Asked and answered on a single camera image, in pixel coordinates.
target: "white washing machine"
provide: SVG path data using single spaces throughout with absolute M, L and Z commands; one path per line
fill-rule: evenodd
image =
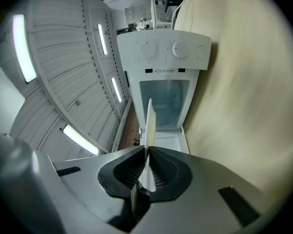
M 149 99 L 156 113 L 155 145 L 188 153 L 182 135 L 200 70 L 207 70 L 211 39 L 156 29 L 117 36 L 144 143 Z

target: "white wall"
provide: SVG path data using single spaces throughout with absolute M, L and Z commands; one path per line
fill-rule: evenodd
M 285 198 L 293 188 L 289 22 L 272 0 L 186 0 L 175 29 L 213 42 L 185 124 L 190 153 L 225 165 L 274 202 Z
M 25 98 L 0 68 L 0 135 L 10 133 Z
M 91 156 L 62 133 L 69 123 L 101 150 L 110 151 L 124 105 L 114 100 L 109 80 L 115 77 L 120 89 L 125 86 L 117 75 L 119 59 L 112 54 L 116 41 L 109 35 L 109 7 L 100 0 L 24 0 L 14 12 L 25 16 L 38 78 L 26 84 L 22 76 L 10 15 L 0 29 L 0 66 L 26 99 L 10 135 L 47 152 L 51 161 Z M 108 56 L 94 41 L 98 32 L 86 23 L 89 16 L 93 26 L 100 22 L 107 31 Z

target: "light fixture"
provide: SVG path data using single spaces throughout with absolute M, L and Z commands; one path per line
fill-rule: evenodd
M 115 78 L 112 78 L 112 83 L 113 83 L 114 89 L 116 91 L 117 98 L 118 98 L 119 102 L 121 102 L 122 101 L 122 98 L 121 98 L 121 95 L 119 94 L 119 91 L 117 89 L 117 85 L 116 85 L 116 82 L 115 82 Z
M 98 24 L 98 28 L 99 28 L 99 34 L 100 34 L 100 39 L 101 39 L 101 45 L 102 45 L 102 49 L 103 49 L 103 54 L 107 55 L 106 46 L 105 46 L 104 37 L 103 37 L 103 31 L 102 31 L 102 27 L 101 27 L 100 24 Z
M 21 71 L 23 72 L 26 82 L 30 82 L 35 79 L 37 75 L 27 48 L 24 15 L 15 15 L 13 17 L 13 39 Z
M 66 125 L 63 129 L 63 133 L 68 136 L 72 141 L 76 142 L 82 148 L 88 150 L 94 155 L 99 155 L 99 149 L 92 145 L 88 140 L 77 133 L 70 125 Z

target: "label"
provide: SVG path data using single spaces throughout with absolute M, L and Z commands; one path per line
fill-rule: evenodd
M 174 73 L 176 70 L 171 70 L 171 69 L 156 69 L 154 70 L 155 73 L 161 74 L 161 73 Z

